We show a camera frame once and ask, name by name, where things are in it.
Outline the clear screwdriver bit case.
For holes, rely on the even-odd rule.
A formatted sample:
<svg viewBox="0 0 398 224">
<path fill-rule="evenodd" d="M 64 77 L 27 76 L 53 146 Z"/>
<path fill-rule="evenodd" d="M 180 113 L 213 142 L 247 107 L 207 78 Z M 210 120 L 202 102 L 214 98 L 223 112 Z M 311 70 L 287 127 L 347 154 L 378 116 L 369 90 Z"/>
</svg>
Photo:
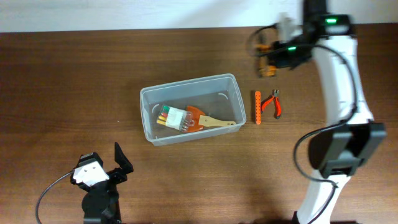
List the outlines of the clear screwdriver bit case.
<svg viewBox="0 0 398 224">
<path fill-rule="evenodd" d="M 195 124 L 191 112 L 168 105 L 162 105 L 156 123 L 183 133 Z"/>
</svg>

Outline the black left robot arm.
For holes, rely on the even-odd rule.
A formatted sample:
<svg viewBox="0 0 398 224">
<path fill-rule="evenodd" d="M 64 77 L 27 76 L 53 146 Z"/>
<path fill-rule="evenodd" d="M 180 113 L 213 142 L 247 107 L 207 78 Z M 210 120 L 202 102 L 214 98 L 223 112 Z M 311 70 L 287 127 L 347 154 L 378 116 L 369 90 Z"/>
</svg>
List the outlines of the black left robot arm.
<svg viewBox="0 0 398 224">
<path fill-rule="evenodd" d="M 114 161 L 117 168 L 106 172 L 97 152 L 82 155 L 71 174 L 70 182 L 86 191 L 81 207 L 84 223 L 121 223 L 117 185 L 127 181 L 134 171 L 120 145 L 114 143 Z"/>
</svg>

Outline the clear plastic container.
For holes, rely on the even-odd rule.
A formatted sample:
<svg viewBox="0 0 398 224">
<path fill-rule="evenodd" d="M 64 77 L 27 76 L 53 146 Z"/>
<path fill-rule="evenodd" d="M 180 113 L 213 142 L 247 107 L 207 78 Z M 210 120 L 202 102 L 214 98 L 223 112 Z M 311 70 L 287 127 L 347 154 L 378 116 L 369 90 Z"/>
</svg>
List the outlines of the clear plastic container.
<svg viewBox="0 0 398 224">
<path fill-rule="evenodd" d="M 155 146 L 236 132 L 246 123 L 230 73 L 143 88 L 140 104 L 145 137 Z"/>
</svg>

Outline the orange scraper wooden handle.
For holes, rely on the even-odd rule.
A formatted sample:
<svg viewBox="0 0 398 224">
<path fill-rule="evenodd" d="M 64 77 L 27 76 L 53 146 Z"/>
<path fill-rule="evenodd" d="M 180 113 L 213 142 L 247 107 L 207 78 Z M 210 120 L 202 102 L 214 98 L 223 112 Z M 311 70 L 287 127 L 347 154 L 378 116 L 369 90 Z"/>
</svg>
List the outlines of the orange scraper wooden handle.
<svg viewBox="0 0 398 224">
<path fill-rule="evenodd" d="M 192 122 L 188 128 L 188 133 L 201 131 L 203 128 L 224 127 L 235 125 L 235 121 L 222 121 L 207 116 L 202 110 L 188 105 L 186 110 L 192 114 Z"/>
</svg>

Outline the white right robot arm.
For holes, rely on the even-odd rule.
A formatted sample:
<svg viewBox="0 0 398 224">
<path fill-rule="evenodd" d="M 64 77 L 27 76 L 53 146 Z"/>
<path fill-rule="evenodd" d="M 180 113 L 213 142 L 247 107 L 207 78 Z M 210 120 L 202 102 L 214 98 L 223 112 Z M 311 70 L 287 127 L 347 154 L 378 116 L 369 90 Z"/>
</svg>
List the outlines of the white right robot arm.
<svg viewBox="0 0 398 224">
<path fill-rule="evenodd" d="M 386 137 L 364 97 L 358 41 L 350 16 L 332 14 L 325 1 L 304 0 L 302 33 L 281 17 L 279 40 L 264 52 L 270 68 L 295 69 L 314 60 L 325 100 L 326 126 L 307 133 L 309 186 L 293 223 L 329 223 L 343 187 Z"/>
</svg>

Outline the orange black long-nose pliers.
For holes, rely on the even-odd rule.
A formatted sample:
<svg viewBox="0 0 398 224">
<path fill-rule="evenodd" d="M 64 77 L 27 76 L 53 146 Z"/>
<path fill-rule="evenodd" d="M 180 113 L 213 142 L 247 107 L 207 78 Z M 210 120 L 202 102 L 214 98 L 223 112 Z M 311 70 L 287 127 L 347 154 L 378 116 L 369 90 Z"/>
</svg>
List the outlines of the orange black long-nose pliers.
<svg viewBox="0 0 398 224">
<path fill-rule="evenodd" d="M 260 32 L 257 37 L 256 52 L 260 54 L 268 53 L 272 50 L 272 46 L 266 44 L 265 35 Z M 273 77 L 276 73 L 276 66 L 269 65 L 267 57 L 258 57 L 258 72 L 261 77 Z"/>
</svg>

